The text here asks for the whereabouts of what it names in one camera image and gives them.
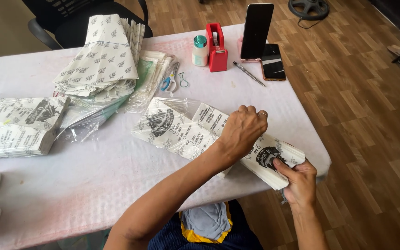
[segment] black chair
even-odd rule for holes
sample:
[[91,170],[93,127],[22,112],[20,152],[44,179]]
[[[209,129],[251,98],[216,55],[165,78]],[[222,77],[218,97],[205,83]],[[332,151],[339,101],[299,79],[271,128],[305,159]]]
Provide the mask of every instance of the black chair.
[[[36,16],[27,24],[30,32],[51,49],[83,47],[89,17],[94,15],[118,14],[146,26],[144,37],[152,37],[147,25],[148,13],[145,0],[138,0],[144,20],[113,0],[23,0]],[[55,42],[45,31],[55,35]]]

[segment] smartphone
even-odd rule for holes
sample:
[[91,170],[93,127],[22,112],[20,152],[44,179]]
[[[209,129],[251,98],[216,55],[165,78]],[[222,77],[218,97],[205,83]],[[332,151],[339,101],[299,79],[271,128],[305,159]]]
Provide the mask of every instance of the smartphone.
[[241,59],[262,57],[273,11],[274,4],[272,3],[252,3],[248,5],[240,51]]
[[281,51],[277,44],[265,44],[262,60],[263,79],[267,81],[285,81],[285,70],[282,63]]

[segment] teal bottle cap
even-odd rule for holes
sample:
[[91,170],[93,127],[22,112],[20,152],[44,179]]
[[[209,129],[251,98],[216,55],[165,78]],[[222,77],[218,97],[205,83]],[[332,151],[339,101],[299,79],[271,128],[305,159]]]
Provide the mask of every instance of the teal bottle cap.
[[206,37],[205,36],[196,36],[194,37],[194,46],[197,48],[203,48],[206,46]]

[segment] white tablecloth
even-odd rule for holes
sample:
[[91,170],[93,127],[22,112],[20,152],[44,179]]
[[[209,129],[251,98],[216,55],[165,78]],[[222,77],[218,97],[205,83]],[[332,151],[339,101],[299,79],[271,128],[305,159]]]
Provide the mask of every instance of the white tablecloth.
[[[205,31],[147,38],[144,48],[179,57],[178,72],[185,72],[189,87],[179,88],[175,97],[198,99],[226,113],[239,105],[266,110],[267,133],[302,149],[318,175],[325,175],[331,160],[290,83],[265,81],[264,88],[233,66],[239,58],[236,41],[242,31],[243,25],[223,27],[229,51],[225,72],[210,73],[208,67],[191,63],[192,39]],[[79,50],[0,57],[0,97],[51,96],[52,80]],[[260,64],[244,66],[262,79]],[[130,130],[140,116],[120,110],[97,131],[98,141],[57,141],[47,156],[0,158],[0,250],[109,228],[138,197],[188,163],[133,138]],[[235,166],[225,179],[213,177],[181,209],[269,188],[243,166]]]

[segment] laminate flooring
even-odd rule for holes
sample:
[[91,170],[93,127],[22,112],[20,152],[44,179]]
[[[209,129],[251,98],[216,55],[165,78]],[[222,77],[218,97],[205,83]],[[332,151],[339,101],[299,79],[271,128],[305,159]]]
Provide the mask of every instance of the laminate flooring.
[[[161,36],[240,24],[247,5],[262,2],[147,0],[149,25]],[[317,186],[331,249],[400,250],[400,67],[386,50],[400,44],[400,31],[366,0],[328,0],[328,18],[310,29],[297,26],[287,0],[270,2],[268,40],[280,45],[286,75],[332,160]],[[274,190],[239,199],[265,250],[298,249],[281,200]]]

